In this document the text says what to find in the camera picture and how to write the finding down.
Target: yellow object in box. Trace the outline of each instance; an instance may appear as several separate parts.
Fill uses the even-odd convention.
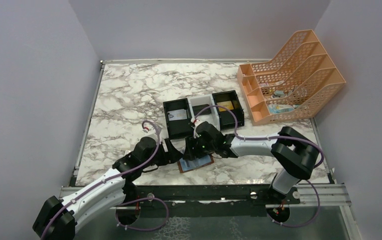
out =
[[[232,102],[231,101],[222,101],[222,102],[218,102],[217,105],[220,105],[220,106],[224,106],[225,108],[229,109],[229,110],[232,110],[233,109],[233,105],[232,105]],[[219,112],[223,112],[223,111],[226,111],[225,109],[223,108],[219,108]]]

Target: metal frame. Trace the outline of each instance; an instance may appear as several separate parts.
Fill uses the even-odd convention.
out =
[[[145,188],[153,188],[153,187],[182,187],[182,186],[137,186],[139,187],[145,187]],[[316,194],[313,191],[313,188],[308,185],[308,184],[297,184],[295,186],[300,194],[300,204],[289,204],[290,207],[315,207],[317,206],[317,198]],[[350,197],[348,196],[347,189],[345,188],[344,184],[315,184],[316,190],[319,193],[319,199],[321,202],[321,205],[323,207],[325,206],[343,206],[343,207],[348,207],[351,205],[351,200]],[[82,187],[63,187],[61,188],[61,193],[60,193],[60,198],[63,198],[65,196],[71,195],[77,191],[82,189]],[[226,199],[227,196],[225,197],[219,197],[219,201],[242,201],[242,198],[234,199],[234,198],[228,198]],[[266,207],[275,207],[277,205],[266,205]]]
[[[91,109],[89,111],[89,115],[88,115],[88,118],[86,121],[86,126],[85,126],[85,130],[83,133],[82,142],[80,144],[79,154],[78,154],[77,159],[76,159],[76,165],[75,165],[75,169],[73,172],[73,176],[77,176],[77,172],[79,171],[80,162],[82,161],[83,150],[85,148],[86,137],[88,136],[89,127],[91,125],[92,115],[93,115],[94,109],[95,109],[95,103],[96,103],[97,97],[98,97],[99,87],[101,85],[102,76],[104,75],[105,64],[103,63],[103,61],[101,61],[101,64],[102,65],[101,65],[101,70],[100,70],[99,78],[98,78],[98,82],[97,82],[97,88],[95,89],[94,97],[93,97],[92,104],[91,104]]]
[[[350,240],[361,240],[361,234],[357,222],[353,218],[353,213],[350,206],[340,206],[342,219],[344,220],[345,227],[347,228]]]
[[[102,61],[102,64],[168,64],[168,63],[175,63],[175,64],[198,64],[198,63],[261,63],[261,62],[268,62],[271,58],[254,58],[254,59],[202,59],[202,58],[154,58],[154,59],[125,59],[125,60],[104,60]]]

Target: black storage box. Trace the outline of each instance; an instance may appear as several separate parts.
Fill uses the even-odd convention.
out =
[[[163,108],[170,139],[182,139],[187,136],[192,136],[194,129],[189,125],[192,115],[187,98],[165,101],[163,102]]]
[[[239,103],[238,95],[235,90],[213,93],[213,99],[216,105],[231,101],[233,105],[231,112],[235,114],[236,119],[238,120],[238,127],[244,126],[244,110]],[[235,120],[233,119],[233,116],[226,110],[221,110],[219,108],[216,109],[217,113],[219,113],[220,130],[234,128]]]

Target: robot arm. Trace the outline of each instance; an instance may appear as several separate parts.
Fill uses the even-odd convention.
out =
[[[75,233],[99,213],[123,202],[136,200],[137,191],[132,182],[140,177],[144,168],[153,164],[157,166],[173,164],[182,157],[185,160],[194,160],[212,153],[217,153],[223,158],[246,155],[275,157],[284,169],[275,176],[267,194],[269,198],[282,201],[292,186],[300,180],[310,178],[319,154],[313,146],[298,140],[273,140],[280,135],[306,139],[291,127],[284,127],[277,135],[260,137],[265,140],[246,140],[233,134],[223,135],[207,122],[196,126],[196,133],[197,138],[192,136],[185,138],[186,149],[183,154],[166,139],[167,152],[160,146],[151,162],[140,169],[119,176],[120,173],[144,163],[157,149],[154,139],[143,137],[132,152],[118,159],[99,179],[62,199],[57,199],[55,196],[49,198],[44,203],[33,230],[42,237],[46,229],[43,238],[47,240],[72,240]]]
[[[277,135],[252,136],[248,139],[238,138],[234,134],[223,135],[206,121],[198,124],[195,132],[195,137],[185,139],[186,149],[183,156],[185,160],[201,158],[212,153],[223,158],[246,155],[275,157],[284,169],[275,176],[270,192],[281,200],[285,198],[292,186],[301,180],[310,179],[319,155],[315,147],[301,141],[310,142],[310,140],[288,126],[283,127]]]

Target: blue object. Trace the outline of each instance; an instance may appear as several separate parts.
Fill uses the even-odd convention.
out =
[[[280,96],[285,96],[285,93],[283,91],[276,90],[273,92],[273,95],[280,97]]]
[[[209,155],[206,155],[199,159],[195,159],[193,161],[183,160],[183,158],[179,159],[179,164],[182,167],[183,172],[197,169],[211,162],[211,157]]]

